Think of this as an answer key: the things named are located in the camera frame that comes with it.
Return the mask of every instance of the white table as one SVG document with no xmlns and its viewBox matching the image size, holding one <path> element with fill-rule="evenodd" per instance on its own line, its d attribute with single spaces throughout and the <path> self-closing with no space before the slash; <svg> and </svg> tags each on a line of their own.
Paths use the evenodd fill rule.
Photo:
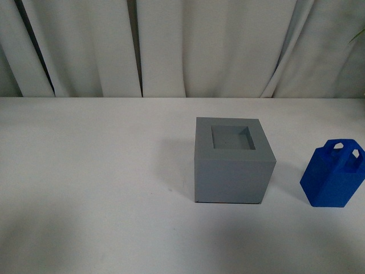
<svg viewBox="0 0 365 274">
<path fill-rule="evenodd" d="M 258 118 L 262 204 L 194 203 L 197 116 Z M 0 273 L 365 273 L 365 186 L 313 208 L 317 147 L 365 147 L 365 100 L 0 99 Z"/>
</svg>

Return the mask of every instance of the square opening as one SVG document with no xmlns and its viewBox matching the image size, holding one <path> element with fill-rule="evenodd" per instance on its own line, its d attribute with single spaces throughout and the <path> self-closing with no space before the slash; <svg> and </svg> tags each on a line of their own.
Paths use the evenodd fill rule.
<svg viewBox="0 0 365 274">
<path fill-rule="evenodd" d="M 254 150 L 248 127 L 212 126 L 213 147 L 223 150 Z"/>
</svg>

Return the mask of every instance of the blue plastic container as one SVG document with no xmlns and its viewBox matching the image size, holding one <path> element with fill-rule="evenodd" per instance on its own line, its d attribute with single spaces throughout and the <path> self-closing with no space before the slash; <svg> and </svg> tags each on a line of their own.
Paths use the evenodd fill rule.
<svg viewBox="0 0 365 274">
<path fill-rule="evenodd" d="M 335 148 L 339 143 L 343 147 Z M 352 139 L 328 140 L 317 148 L 301 180 L 310 204 L 344 207 L 365 179 L 364 156 L 364 150 Z"/>
</svg>

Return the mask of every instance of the gray cube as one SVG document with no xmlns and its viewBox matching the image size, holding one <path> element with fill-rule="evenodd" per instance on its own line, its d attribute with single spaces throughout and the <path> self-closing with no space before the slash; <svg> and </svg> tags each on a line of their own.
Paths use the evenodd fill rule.
<svg viewBox="0 0 365 274">
<path fill-rule="evenodd" d="M 258 119 L 196 119 L 195 202 L 259 204 L 275 164 Z"/>
</svg>

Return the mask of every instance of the green leaf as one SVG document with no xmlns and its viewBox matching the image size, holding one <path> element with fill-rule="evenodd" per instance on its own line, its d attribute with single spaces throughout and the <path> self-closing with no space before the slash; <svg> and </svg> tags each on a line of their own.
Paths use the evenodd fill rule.
<svg viewBox="0 0 365 274">
<path fill-rule="evenodd" d="M 349 41 L 349 43 L 351 43 L 353 40 L 355 40 L 357 37 L 359 37 L 362 33 L 364 33 L 365 32 L 365 28 L 362 30 L 362 31 L 360 31 L 359 33 L 357 33 L 357 35 L 355 35 L 354 37 L 353 37 L 353 39 L 351 39 L 351 41 Z"/>
</svg>

